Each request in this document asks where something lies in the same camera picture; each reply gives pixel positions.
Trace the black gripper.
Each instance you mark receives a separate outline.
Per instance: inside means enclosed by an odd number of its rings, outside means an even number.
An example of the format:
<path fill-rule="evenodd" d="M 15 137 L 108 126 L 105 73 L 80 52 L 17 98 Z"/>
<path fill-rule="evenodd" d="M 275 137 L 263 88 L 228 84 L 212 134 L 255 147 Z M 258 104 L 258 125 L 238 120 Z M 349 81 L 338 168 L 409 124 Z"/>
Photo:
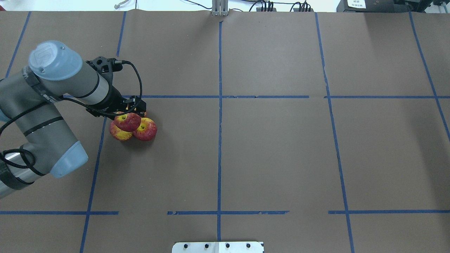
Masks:
<path fill-rule="evenodd" d="M 147 104 L 140 97 L 124 99 L 116 88 L 110 86 L 106 97 L 98 103 L 98 110 L 86 108 L 86 111 L 94 117 L 116 117 L 132 109 L 135 112 L 147 112 Z"/>

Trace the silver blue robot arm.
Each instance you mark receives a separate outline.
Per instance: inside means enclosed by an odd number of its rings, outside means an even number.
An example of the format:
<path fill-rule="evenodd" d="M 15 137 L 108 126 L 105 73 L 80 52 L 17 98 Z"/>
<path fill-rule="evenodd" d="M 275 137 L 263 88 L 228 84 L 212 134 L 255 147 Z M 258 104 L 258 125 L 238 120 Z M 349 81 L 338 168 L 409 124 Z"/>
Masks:
<path fill-rule="evenodd" d="M 1 151 L 1 198 L 48 174 L 62 178 L 87 163 L 88 155 L 58 109 L 70 101 L 95 117 L 144 116 L 142 91 L 124 98 L 113 86 L 114 72 L 131 62 L 98 57 L 84 61 L 63 42 L 44 41 L 28 64 L 1 80 L 1 132 L 16 123 L 27 142 Z"/>

